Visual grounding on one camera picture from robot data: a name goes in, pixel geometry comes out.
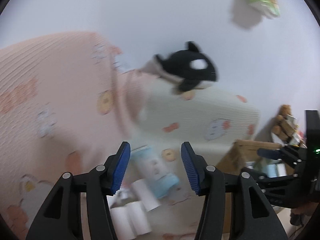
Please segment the white paper roll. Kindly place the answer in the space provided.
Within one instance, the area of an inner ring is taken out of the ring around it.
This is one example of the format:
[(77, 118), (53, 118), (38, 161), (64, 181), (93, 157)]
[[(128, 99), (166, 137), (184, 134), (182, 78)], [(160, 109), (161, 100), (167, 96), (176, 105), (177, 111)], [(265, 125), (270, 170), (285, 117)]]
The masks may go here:
[(152, 231), (141, 201), (128, 203), (126, 208), (136, 235), (145, 235)]
[(142, 202), (147, 212), (154, 210), (161, 205), (159, 200), (149, 189), (144, 179), (134, 181), (131, 184), (131, 188), (138, 199)]
[(111, 208), (110, 214), (119, 240), (130, 240), (136, 238), (136, 234), (131, 226), (131, 220), (125, 207)]

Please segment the brown teddy bear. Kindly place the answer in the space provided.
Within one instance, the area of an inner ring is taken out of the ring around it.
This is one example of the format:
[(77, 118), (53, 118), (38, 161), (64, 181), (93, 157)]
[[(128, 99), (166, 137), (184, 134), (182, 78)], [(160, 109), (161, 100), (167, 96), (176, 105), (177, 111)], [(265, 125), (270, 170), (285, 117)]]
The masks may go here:
[(290, 105), (281, 105), (275, 117), (271, 132), (281, 141), (289, 142), (297, 130), (296, 118), (292, 115)]

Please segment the brown cardboard box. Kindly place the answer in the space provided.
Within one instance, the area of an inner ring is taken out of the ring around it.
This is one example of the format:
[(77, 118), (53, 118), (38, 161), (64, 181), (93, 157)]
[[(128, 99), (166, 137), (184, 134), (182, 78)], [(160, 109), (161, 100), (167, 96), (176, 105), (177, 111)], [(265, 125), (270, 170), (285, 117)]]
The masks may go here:
[[(282, 145), (274, 142), (261, 142), (253, 140), (236, 140), (228, 153), (216, 165), (217, 168), (228, 174), (239, 175), (241, 169), (246, 166), (247, 162), (259, 161), (261, 157), (257, 155), (257, 150), (266, 148), (276, 150)], [(286, 174), (293, 174), (293, 168), (285, 164)], [(225, 217), (223, 233), (230, 233), (232, 216), (232, 194), (226, 193), (225, 197)]]

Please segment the pink white spout pouch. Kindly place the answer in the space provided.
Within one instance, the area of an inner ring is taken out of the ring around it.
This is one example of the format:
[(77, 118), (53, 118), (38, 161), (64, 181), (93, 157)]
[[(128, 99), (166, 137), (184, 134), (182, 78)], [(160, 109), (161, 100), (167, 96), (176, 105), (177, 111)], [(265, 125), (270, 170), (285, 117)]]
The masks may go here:
[(121, 187), (113, 196), (107, 196), (109, 208), (124, 206), (137, 200), (129, 187)]

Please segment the blue white wipes pack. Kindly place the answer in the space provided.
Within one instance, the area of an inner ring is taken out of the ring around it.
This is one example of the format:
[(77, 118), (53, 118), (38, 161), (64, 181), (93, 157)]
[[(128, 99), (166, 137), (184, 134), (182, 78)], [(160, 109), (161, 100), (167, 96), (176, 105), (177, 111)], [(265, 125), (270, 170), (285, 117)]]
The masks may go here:
[(173, 174), (164, 160), (149, 146), (143, 146), (131, 152), (131, 161), (146, 180), (156, 198), (166, 197), (180, 180)]

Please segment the pink cream cartoon blanket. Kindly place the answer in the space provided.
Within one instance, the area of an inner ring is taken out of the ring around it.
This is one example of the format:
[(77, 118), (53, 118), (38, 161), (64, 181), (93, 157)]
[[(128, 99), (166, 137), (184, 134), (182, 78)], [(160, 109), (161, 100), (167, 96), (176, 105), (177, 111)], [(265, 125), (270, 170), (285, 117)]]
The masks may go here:
[[(190, 188), (181, 144), (189, 141), (217, 164), (233, 142), (251, 138), (259, 111), (216, 87), (179, 93), (157, 75), (124, 72), (116, 67), (120, 54), (100, 35), (83, 31), (1, 49), (1, 219), (11, 236), (27, 239), (65, 172), (88, 173), (127, 141), (131, 152), (151, 147), (180, 180), (157, 198), (158, 208), (144, 208), (152, 231), (135, 239), (195, 237), (203, 199)], [(121, 187), (133, 192), (131, 184), (140, 179), (130, 159)]]

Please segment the black white orca plush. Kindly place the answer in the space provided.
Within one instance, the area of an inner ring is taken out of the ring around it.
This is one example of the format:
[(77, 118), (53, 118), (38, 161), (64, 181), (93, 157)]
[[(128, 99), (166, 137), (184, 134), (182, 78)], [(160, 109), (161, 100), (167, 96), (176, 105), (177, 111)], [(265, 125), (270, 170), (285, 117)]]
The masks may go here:
[(206, 89), (219, 79), (213, 60), (193, 41), (186, 42), (184, 50), (176, 51), (167, 58), (154, 55), (140, 70), (174, 83), (180, 93)]

